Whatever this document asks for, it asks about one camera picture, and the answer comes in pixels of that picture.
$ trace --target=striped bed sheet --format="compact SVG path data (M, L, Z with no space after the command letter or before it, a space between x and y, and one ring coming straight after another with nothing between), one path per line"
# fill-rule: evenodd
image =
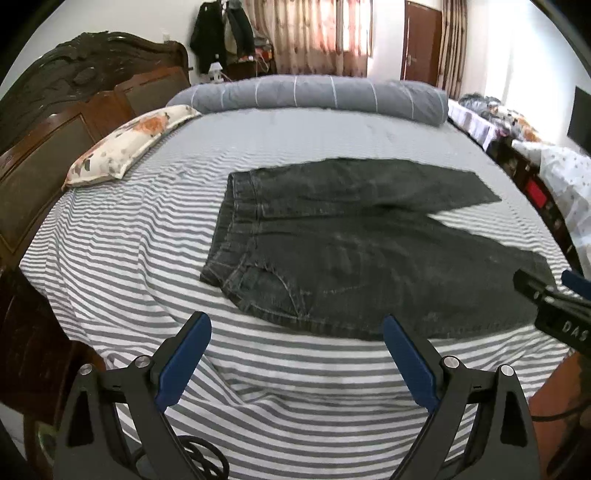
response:
M211 343L167 416L178 434L218 446L233 479L386 479L426 419L382 343L294 333L199 282L230 172L339 156L474 171L502 201L433 217L540 253L560 285L568 265L542 220L460 131L320 109L190 121L122 181L65 193L21 262L68 336L110 368L152 354L195 310L211 317ZM533 326L433 344L471 368L513 365L528 397L568 350ZM137 439L127 407L118 411ZM474 414L466 410L450 456L462 451Z

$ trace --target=white wall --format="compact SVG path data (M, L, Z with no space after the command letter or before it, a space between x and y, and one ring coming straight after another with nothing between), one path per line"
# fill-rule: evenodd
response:
M530 0L468 0L462 93L502 100L540 136L573 147L567 137L576 86L591 78L558 28Z
M441 10L441 0L415 0L416 4ZM374 0L374 55L368 61L368 77L400 79L404 46L405 0Z
M203 0L65 0L45 20L19 53L0 85L0 98L27 67L62 43L82 32L123 31L153 42L162 42L163 34L181 42L189 52L193 21Z
M559 145L566 137L574 89L591 91L591 78L558 28L529 0L522 3L515 32L506 104L538 129L540 136Z
M467 0L466 64L461 94L486 88L489 39L489 0Z

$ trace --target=curtain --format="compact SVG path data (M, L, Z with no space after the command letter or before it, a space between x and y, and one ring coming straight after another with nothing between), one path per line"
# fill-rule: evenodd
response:
M466 63L467 0L443 0L443 34L437 86L457 99Z
M279 73L367 76L372 0L244 0Z

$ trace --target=blue gripper pad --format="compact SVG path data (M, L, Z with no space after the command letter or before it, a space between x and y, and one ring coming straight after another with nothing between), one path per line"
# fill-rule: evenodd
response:
M562 285L578 293L585 300L591 300L591 282L589 280L585 280L584 277L570 270L564 270L560 279Z
M384 319L384 343L392 355L413 400L429 413L439 405L436 378L412 340L391 315Z
M180 400L212 338L211 320L202 313L188 332L181 330L177 335L181 334L184 334L184 339L160 373L158 393L154 402L161 412L171 405L176 405Z

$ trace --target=pile of clothes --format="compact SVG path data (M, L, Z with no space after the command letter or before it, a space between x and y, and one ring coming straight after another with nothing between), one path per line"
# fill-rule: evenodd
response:
M506 137L528 142L542 141L537 130L523 115L507 108L498 98L468 93L460 98L458 103L496 125Z

